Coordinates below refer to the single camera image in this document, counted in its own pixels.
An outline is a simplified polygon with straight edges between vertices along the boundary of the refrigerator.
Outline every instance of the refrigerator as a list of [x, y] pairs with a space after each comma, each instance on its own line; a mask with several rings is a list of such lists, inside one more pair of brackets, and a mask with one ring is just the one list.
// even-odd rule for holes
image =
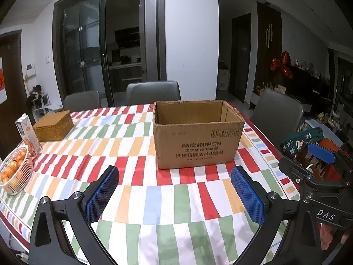
[[157, 81], [156, 0], [140, 0], [139, 27], [142, 81]]

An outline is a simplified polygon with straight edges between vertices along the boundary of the green bag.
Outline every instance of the green bag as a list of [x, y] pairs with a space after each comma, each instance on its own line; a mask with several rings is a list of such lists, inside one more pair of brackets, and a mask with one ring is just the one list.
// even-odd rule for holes
[[291, 134], [280, 143], [285, 156], [293, 157], [308, 146], [310, 142], [318, 142], [324, 138], [324, 131], [320, 127]]

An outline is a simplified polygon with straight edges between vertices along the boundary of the wire fruit basket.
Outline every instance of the wire fruit basket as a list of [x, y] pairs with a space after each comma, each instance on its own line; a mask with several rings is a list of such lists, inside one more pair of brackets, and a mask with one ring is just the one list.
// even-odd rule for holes
[[22, 164], [18, 167], [11, 178], [4, 179], [5, 182], [0, 180], [0, 189], [4, 190], [10, 195], [16, 195], [22, 191], [26, 186], [31, 174], [33, 172], [33, 162], [28, 152], [27, 146], [20, 146], [14, 149], [4, 160], [0, 167], [0, 174], [5, 175], [7, 169], [10, 167], [10, 163], [15, 160], [15, 157], [20, 154], [21, 149], [26, 150], [26, 155], [22, 161]]

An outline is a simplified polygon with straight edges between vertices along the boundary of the juice carton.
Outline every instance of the juice carton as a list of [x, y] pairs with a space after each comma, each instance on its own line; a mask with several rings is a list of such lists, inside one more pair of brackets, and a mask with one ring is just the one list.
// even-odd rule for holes
[[24, 143], [28, 146], [31, 158], [35, 157], [41, 150], [36, 134], [34, 133], [31, 121], [25, 113], [15, 122]]

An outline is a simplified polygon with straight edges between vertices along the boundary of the blue gripper pad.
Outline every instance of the blue gripper pad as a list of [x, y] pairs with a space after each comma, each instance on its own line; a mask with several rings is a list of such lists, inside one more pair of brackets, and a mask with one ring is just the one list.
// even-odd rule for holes
[[110, 173], [102, 181], [98, 189], [94, 192], [91, 199], [86, 204], [85, 218], [89, 224], [98, 222], [109, 199], [112, 197], [114, 190], [119, 182], [119, 171], [116, 167], [112, 167]]
[[312, 154], [313, 156], [326, 162], [327, 164], [336, 162], [336, 158], [335, 158], [333, 152], [331, 152], [331, 151], [329, 151], [329, 150], [327, 150], [327, 149], [325, 149], [315, 143], [309, 144], [308, 152], [310, 154]]
[[251, 220], [261, 226], [265, 221], [264, 204], [237, 167], [232, 169], [231, 182]]

